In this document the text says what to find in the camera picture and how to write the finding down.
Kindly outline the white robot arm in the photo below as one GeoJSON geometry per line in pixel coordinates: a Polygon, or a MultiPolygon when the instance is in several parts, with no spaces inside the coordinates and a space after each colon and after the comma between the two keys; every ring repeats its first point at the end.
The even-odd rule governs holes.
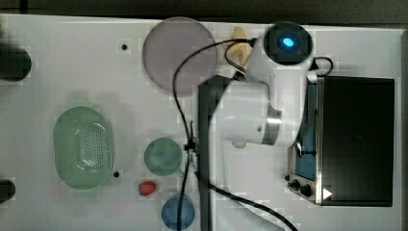
{"type": "Polygon", "coordinates": [[[295,143],[313,62],[313,39],[296,23],[277,22],[250,44],[253,50],[244,79],[216,75],[198,87],[195,175],[199,182],[201,231],[216,231],[216,222],[225,219],[216,208],[217,195],[225,196],[228,205],[267,212],[291,231],[297,231],[277,212],[229,192],[221,146],[225,141],[285,147],[295,143]]]}

